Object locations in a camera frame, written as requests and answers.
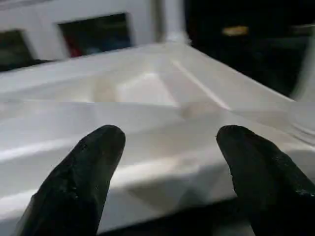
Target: black gloved finger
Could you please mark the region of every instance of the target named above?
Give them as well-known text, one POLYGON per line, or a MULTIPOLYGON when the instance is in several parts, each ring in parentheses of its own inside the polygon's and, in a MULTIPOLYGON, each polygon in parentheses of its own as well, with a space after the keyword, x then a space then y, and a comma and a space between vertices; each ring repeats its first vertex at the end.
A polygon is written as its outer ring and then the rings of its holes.
POLYGON ((288 155, 236 125, 222 127, 217 142, 257 236, 314 235, 315 186, 288 155))
POLYGON ((125 141, 112 125, 84 137, 33 195, 15 235, 95 235, 125 141))

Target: molded plastic surface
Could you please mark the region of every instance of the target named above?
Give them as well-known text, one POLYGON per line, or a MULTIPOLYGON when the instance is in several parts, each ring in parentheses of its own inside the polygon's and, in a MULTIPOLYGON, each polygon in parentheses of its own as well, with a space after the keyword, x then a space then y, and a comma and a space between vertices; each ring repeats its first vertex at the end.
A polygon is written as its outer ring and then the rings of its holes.
POLYGON ((282 125, 290 99, 181 44, 8 72, 0 97, 4 236, 54 166, 104 124, 126 133, 126 148, 100 232, 234 197, 215 140, 223 125, 245 126, 282 151, 311 150, 282 125))

